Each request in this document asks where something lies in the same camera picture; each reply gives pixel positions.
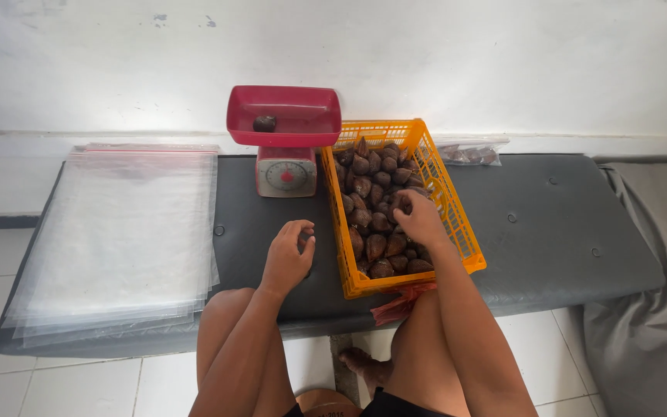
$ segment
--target foot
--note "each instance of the foot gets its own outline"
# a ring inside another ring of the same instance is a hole
[[[370,399],[375,397],[375,388],[388,383],[393,373],[393,361],[376,361],[358,347],[350,347],[339,353],[339,360],[344,362],[351,372],[356,373],[365,380]]]

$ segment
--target red plastic bag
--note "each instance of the red plastic bag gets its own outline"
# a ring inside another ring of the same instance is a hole
[[[437,283],[415,283],[383,291],[385,294],[400,292],[401,296],[384,306],[370,310],[375,317],[375,325],[382,326],[393,321],[405,320],[411,315],[413,306],[416,305],[419,296],[430,289],[436,288]]]

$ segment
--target red kitchen scale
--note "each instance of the red kitchen scale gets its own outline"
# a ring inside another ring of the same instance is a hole
[[[341,133],[341,107],[329,88],[236,85],[225,125],[240,145],[258,146],[256,191],[262,197],[316,194],[315,147]]]

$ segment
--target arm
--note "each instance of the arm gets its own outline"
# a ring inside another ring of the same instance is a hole
[[[511,348],[462,266],[436,206],[410,190],[400,195],[411,204],[411,213],[397,209],[394,215],[431,255],[444,333],[470,414],[536,416]]]
[[[210,366],[190,417],[242,417],[254,412],[277,314],[284,297],[313,262],[316,238],[303,241],[301,232],[312,234],[313,223],[288,222],[272,241],[262,283]],[[298,245],[305,247],[302,254]]]

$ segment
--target orange plastic crate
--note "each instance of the orange plastic crate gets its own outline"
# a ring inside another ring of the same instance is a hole
[[[462,265],[465,266],[468,273],[486,268],[486,260],[482,256],[468,217],[465,215],[465,210],[462,209],[462,204],[459,203],[457,192],[437,152],[437,147],[431,140],[426,124],[419,119],[343,122],[337,142],[333,146],[321,148],[321,161],[328,186],[331,213],[334,218],[333,230],[339,250],[339,272],[344,298],[350,300],[406,283],[431,282],[435,278],[434,272],[431,271],[369,279],[357,270],[357,262],[354,260],[354,250],[351,247],[349,228],[339,193],[339,181],[336,168],[334,168],[334,153],[354,146],[362,137],[365,138],[370,149],[384,147],[391,142],[396,143],[401,149],[408,147],[408,158],[416,160],[419,164],[419,175],[425,187],[431,190],[431,200],[437,205],[444,227],[459,250]]]

